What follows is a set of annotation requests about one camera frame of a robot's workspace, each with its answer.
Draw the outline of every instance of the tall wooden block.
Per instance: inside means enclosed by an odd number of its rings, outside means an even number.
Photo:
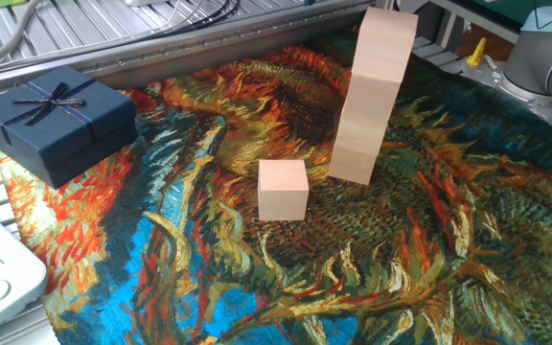
[[[370,184],[377,157],[354,150],[334,147],[329,175],[364,185]]]
[[[415,14],[369,8],[359,29],[353,74],[401,83],[418,18]]]
[[[343,112],[334,146],[376,157],[387,126],[385,121]]]
[[[343,113],[388,122],[400,84],[353,74]]]
[[[259,220],[304,220],[309,192],[303,160],[259,161]]]

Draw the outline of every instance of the van gogh painting print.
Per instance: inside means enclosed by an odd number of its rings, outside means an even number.
[[[370,185],[328,177],[356,40],[121,91],[140,139],[59,190],[0,153],[61,344],[552,344],[552,127],[413,56]]]

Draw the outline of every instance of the ribbon bow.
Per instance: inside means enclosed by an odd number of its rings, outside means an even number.
[[[24,84],[26,87],[34,91],[39,96],[43,97],[41,100],[21,100],[21,101],[14,101],[16,104],[42,104],[41,106],[29,110],[26,113],[20,114],[13,119],[7,120],[5,123],[1,125],[1,130],[4,133],[4,138],[6,139],[6,142],[8,145],[12,145],[10,142],[10,136],[8,135],[8,132],[6,131],[6,128],[14,125],[16,123],[19,123],[25,119],[32,118],[25,124],[25,126],[33,126],[43,120],[48,114],[50,114],[55,108],[59,108],[66,113],[70,114],[71,116],[78,119],[80,122],[84,123],[91,134],[91,139],[95,141],[95,131],[93,130],[93,122],[91,119],[77,111],[76,109],[72,108],[72,106],[85,106],[86,101],[84,100],[67,100],[69,97],[74,96],[75,94],[81,92],[86,87],[90,86],[94,80],[89,80],[81,85],[67,91],[68,85],[64,82],[60,83],[57,87],[55,87],[55,90],[53,92],[48,93],[35,84],[28,82]]]

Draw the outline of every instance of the navy blue gift box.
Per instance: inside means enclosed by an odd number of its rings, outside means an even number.
[[[0,150],[58,188],[133,142],[133,101],[70,67],[0,95]]]

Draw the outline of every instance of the small wooden cube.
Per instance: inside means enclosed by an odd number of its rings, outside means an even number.
[[[259,161],[259,220],[304,220],[309,193],[303,160]]]
[[[385,121],[343,112],[340,116],[337,136],[333,145],[345,150],[377,157],[387,126],[388,124]]]
[[[342,112],[388,122],[399,91],[398,82],[353,74]]]
[[[331,177],[369,185],[377,157],[357,151],[333,147],[330,163]]]

